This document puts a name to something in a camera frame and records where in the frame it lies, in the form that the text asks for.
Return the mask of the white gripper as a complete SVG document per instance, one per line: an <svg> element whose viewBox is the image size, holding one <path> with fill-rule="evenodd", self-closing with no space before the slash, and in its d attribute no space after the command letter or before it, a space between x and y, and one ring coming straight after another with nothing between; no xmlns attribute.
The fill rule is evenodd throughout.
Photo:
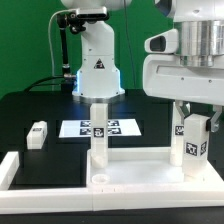
<svg viewBox="0 0 224 224"><path fill-rule="evenodd" d="M212 67L187 67L175 55L148 55L143 63L143 90L148 96L176 100L181 123L190 115L189 102L211 104L206 130L217 132L224 106L224 56L216 57Z"/></svg>

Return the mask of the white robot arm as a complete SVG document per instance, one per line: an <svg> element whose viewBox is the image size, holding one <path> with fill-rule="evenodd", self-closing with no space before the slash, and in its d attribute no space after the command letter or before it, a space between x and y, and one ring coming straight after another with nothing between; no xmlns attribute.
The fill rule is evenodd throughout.
<svg viewBox="0 0 224 224"><path fill-rule="evenodd" d="M82 40L76 96L110 98L119 93L114 33L109 12L132 0L61 0L65 25ZM224 109L224 0L154 0L173 28L147 39L143 89L149 96L211 104L206 129L215 132Z"/></svg>

